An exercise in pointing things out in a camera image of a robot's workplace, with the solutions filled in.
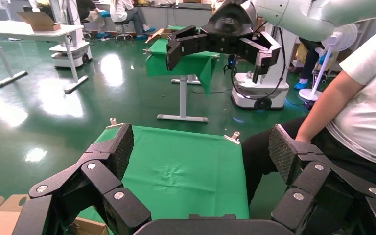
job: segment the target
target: green floor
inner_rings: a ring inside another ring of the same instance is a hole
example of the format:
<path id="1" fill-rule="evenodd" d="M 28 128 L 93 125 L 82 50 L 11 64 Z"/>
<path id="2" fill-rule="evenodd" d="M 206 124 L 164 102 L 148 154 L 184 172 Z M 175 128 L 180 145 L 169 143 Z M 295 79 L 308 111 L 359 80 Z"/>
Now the green floor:
<path id="1" fill-rule="evenodd" d="M 144 48 L 150 45 L 115 44 L 113 40 L 92 47 L 93 61 L 78 70 L 89 81 L 70 95 L 63 86 L 72 80 L 69 69 L 56 70 L 51 52 L 55 43 L 2 40 L 14 72 L 28 76 L 0 89 L 0 195 L 28 193 L 37 182 L 75 163 L 93 143 L 109 119 L 118 122 L 214 135 L 241 133 L 241 139 L 270 129 L 274 124 L 305 115 L 285 105 L 282 111 L 245 111 L 235 107 L 231 92 L 209 97 L 200 86 L 189 85 L 187 114 L 207 116 L 208 124 L 156 120 L 157 114 L 179 112 L 179 87 L 173 77 L 147 77 Z M 223 75 L 226 58 L 218 62 L 211 91 L 231 88 Z M 242 64 L 239 71 L 251 68 Z M 0 80 L 8 76 L 0 60 Z M 296 82 L 289 78 L 289 84 Z M 291 89 L 291 102 L 299 102 Z M 268 218 L 284 184 L 280 176 L 265 176 L 250 208 L 252 218 Z"/>

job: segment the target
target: green cloth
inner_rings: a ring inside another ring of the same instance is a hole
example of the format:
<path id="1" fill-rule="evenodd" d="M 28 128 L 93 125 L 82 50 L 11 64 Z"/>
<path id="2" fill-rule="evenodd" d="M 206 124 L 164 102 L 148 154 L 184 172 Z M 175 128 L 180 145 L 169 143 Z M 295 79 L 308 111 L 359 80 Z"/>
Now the green cloth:
<path id="1" fill-rule="evenodd" d="M 210 92 L 210 83 L 214 73 L 217 59 L 214 52 L 200 52 L 183 56 L 173 70 L 166 68 L 166 44 L 167 39 L 158 39 L 150 48 L 151 55 L 146 60 L 146 72 L 148 76 L 164 75 L 191 75 L 195 74 L 206 94 Z"/>
<path id="2" fill-rule="evenodd" d="M 152 219 L 190 214 L 249 218 L 241 146 L 223 136 L 132 126 L 135 146 L 123 177 Z M 105 130 L 96 142 L 112 139 Z M 102 222 L 93 208 L 79 215 Z"/>

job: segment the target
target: person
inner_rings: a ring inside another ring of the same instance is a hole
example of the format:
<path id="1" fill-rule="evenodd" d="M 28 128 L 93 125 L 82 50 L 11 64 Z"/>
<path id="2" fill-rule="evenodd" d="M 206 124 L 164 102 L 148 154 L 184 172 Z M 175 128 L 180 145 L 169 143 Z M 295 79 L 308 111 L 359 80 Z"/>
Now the person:
<path id="1" fill-rule="evenodd" d="M 98 9 L 92 0 L 77 0 L 77 11 L 80 21 L 86 20 L 97 23 L 97 38 L 102 41 L 110 39 L 110 35 L 103 31 L 103 26 L 106 24 L 104 17 L 100 16 L 101 13 L 106 11 Z"/>
<path id="2" fill-rule="evenodd" d="M 133 21 L 136 31 L 136 39 L 147 38 L 144 32 L 153 32 L 154 28 L 146 24 L 145 15 L 140 7 L 133 7 L 133 0 L 112 0 L 110 4 L 110 15 L 113 21 Z"/>
<path id="3" fill-rule="evenodd" d="M 337 167 L 376 185 L 376 35 L 340 66 L 308 116 L 282 126 L 295 140 L 316 145 Z M 262 175 L 277 171 L 269 134 L 241 144 L 249 203 Z"/>
<path id="4" fill-rule="evenodd" d="M 313 42 L 303 38 L 299 38 L 299 41 L 301 41 L 301 43 L 306 47 L 307 55 L 301 75 L 299 76 L 299 81 L 294 87 L 297 90 L 308 87 L 309 81 L 312 79 L 312 71 L 315 68 L 316 62 L 319 60 L 319 56 L 322 56 L 320 63 L 322 64 L 323 58 L 325 58 L 326 55 L 326 53 L 324 53 L 325 48 L 321 42 Z"/>

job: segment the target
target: white fan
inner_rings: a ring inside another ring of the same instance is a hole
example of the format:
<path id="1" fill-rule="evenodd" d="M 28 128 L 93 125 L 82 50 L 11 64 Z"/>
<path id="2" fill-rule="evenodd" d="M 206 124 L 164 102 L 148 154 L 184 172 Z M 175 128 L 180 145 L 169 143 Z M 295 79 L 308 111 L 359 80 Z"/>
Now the white fan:
<path id="1" fill-rule="evenodd" d="M 357 35 L 358 29 L 353 23 L 351 23 L 336 28 L 328 39 L 322 41 L 322 45 L 325 47 L 325 51 L 327 52 L 324 63 L 321 66 L 316 82 L 312 85 L 312 89 L 301 89 L 299 91 L 300 97 L 311 101 L 318 100 L 322 92 L 318 91 L 317 89 L 322 80 L 322 75 L 324 74 L 325 67 L 329 61 L 331 53 L 333 51 L 340 52 L 349 48 L 356 41 Z"/>
<path id="2" fill-rule="evenodd" d="M 8 16 L 8 19 L 11 21 L 11 12 L 9 11 L 9 4 L 11 4 L 11 0 L 0 0 L 0 10 L 5 10 L 6 14 Z M 17 38 L 9 38 L 10 41 L 19 41 L 22 39 L 17 39 Z"/>

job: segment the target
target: stool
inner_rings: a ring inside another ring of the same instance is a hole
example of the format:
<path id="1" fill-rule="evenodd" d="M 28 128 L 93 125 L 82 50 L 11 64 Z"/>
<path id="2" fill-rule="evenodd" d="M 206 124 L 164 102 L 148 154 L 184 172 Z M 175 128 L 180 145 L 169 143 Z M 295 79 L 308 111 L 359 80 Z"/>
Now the stool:
<path id="1" fill-rule="evenodd" d="M 121 25 L 122 32 L 120 33 L 117 29 L 117 35 L 115 37 L 115 42 L 117 43 L 120 38 L 123 38 L 125 42 L 127 42 L 128 39 L 133 39 L 133 36 L 130 33 L 126 33 L 124 31 L 124 26 L 129 23 L 129 21 L 114 21 L 115 25 Z"/>
<path id="2" fill-rule="evenodd" d="M 89 23 L 89 22 L 90 21 L 88 21 L 88 20 L 80 21 L 81 25 L 83 26 L 83 37 L 84 37 L 84 39 L 93 40 L 94 35 L 90 31 L 87 31 L 86 26 L 84 25 L 85 23 Z"/>

